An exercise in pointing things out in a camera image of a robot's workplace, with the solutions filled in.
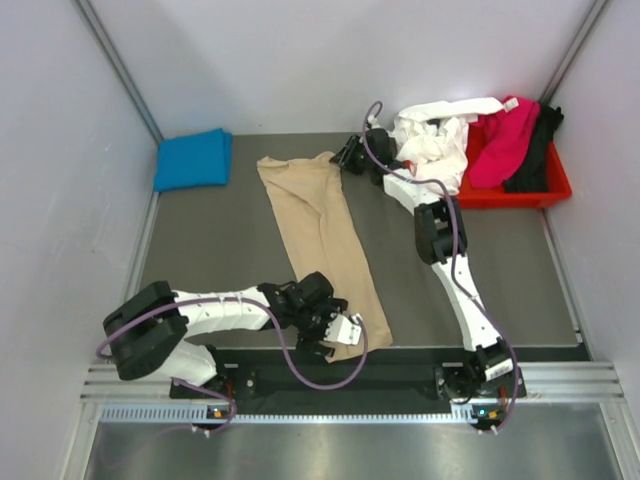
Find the beige t shirt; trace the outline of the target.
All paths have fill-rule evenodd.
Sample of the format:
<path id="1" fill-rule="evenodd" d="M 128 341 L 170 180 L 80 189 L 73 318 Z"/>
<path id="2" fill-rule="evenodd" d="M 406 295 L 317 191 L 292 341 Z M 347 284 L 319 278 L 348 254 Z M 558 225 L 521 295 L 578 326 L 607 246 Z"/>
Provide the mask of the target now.
<path id="1" fill-rule="evenodd" d="M 368 350 L 389 347 L 391 329 L 343 193 L 333 154 L 277 160 L 264 157 L 257 171 L 297 280 L 320 272 L 347 313 L 362 316 Z"/>

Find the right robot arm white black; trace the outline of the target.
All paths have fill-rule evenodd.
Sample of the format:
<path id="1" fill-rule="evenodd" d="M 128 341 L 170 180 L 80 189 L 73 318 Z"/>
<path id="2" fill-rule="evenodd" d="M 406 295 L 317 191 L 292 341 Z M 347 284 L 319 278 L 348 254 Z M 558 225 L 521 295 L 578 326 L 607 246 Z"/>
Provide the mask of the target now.
<path id="1" fill-rule="evenodd" d="M 395 160 L 392 139 L 382 128 L 351 135 L 331 162 L 368 176 L 413 216 L 417 253 L 446 291 L 465 350 L 461 371 L 440 380 L 443 393 L 460 403 L 493 392 L 514 399 L 521 381 L 517 357 L 481 300 L 459 204 L 448 188 L 440 180 L 414 178 Z"/>

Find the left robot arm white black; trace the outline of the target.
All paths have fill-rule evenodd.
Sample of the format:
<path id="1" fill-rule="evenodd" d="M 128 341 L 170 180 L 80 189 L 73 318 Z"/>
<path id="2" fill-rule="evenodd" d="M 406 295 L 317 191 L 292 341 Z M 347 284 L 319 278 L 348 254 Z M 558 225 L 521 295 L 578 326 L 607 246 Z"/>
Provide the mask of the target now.
<path id="1" fill-rule="evenodd" d="M 214 347 L 194 345 L 190 338 L 293 327 L 297 349 L 331 357 L 339 345 L 353 346 L 361 339 L 359 318 L 347 309 L 347 300 L 335 297 L 320 272 L 300 281 L 223 293 L 190 293 L 156 281 L 107 316 L 103 329 L 121 380 L 158 373 L 212 397 L 226 387 L 227 374 Z"/>

